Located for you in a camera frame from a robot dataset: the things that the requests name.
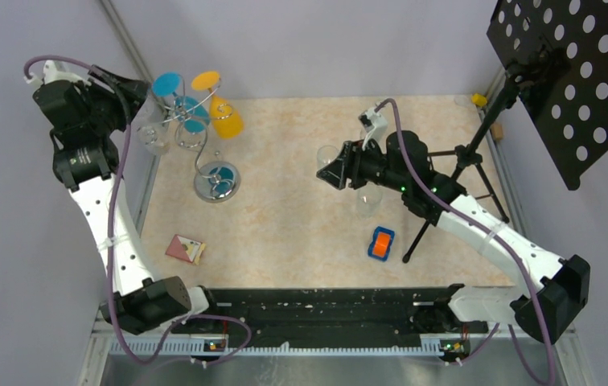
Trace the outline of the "clear ribbed short glass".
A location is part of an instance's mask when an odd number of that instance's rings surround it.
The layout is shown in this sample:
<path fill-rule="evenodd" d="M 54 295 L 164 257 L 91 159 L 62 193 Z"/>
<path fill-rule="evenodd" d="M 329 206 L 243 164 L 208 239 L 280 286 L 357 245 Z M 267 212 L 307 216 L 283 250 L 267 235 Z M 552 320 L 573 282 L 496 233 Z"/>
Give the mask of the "clear ribbed short glass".
<path fill-rule="evenodd" d="M 332 145 L 321 146 L 317 151 L 317 168 L 320 170 L 323 167 L 331 164 L 339 156 L 340 150 Z"/>

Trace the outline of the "clear flute wine glass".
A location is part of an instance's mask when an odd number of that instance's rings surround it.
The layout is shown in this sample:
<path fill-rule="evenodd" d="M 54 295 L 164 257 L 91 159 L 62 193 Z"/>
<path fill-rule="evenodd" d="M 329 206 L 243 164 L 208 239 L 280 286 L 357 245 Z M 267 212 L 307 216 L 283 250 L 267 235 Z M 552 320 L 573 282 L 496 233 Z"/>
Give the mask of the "clear flute wine glass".
<path fill-rule="evenodd" d="M 368 142 L 370 139 L 372 139 L 372 136 L 374 134 L 375 131 L 375 126 L 373 124 L 370 125 L 364 125 L 362 127 L 362 129 L 359 132 L 360 135 L 360 143 L 361 143 L 361 147 L 363 149 L 365 149 L 368 145 Z"/>

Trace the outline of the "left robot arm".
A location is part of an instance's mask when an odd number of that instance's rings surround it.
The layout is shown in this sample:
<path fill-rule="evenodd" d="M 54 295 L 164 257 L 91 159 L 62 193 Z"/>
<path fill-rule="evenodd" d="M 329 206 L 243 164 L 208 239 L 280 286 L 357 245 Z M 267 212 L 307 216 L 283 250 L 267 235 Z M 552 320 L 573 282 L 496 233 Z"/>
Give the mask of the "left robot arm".
<path fill-rule="evenodd" d="M 188 288 L 177 276 L 161 278 L 153 270 L 131 216 L 124 164 L 112 132 L 124 131 L 149 96 L 149 83 L 90 68 L 87 77 L 47 60 L 42 76 L 26 81 L 52 125 L 52 169 L 82 211 L 103 265 L 108 298 L 100 311 L 105 321 L 133 335 L 189 314 L 202 332 L 215 330 L 221 312 L 201 286 Z"/>

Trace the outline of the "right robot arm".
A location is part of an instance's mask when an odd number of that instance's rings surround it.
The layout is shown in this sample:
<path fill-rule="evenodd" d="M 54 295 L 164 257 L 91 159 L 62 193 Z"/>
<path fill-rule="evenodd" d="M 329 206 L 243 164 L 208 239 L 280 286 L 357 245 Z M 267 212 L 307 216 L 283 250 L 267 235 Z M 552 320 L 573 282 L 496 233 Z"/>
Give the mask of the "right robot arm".
<path fill-rule="evenodd" d="M 588 302 L 589 262 L 550 252 L 493 216 L 433 168 L 427 145 L 414 132 L 391 133 L 385 143 L 382 150 L 373 139 L 345 141 L 316 176 L 338 190 L 374 183 L 400 192 L 411 213 L 464 241 L 514 283 L 458 288 L 434 310 L 437 325 L 456 331 L 465 322 L 497 322 L 555 343 Z"/>

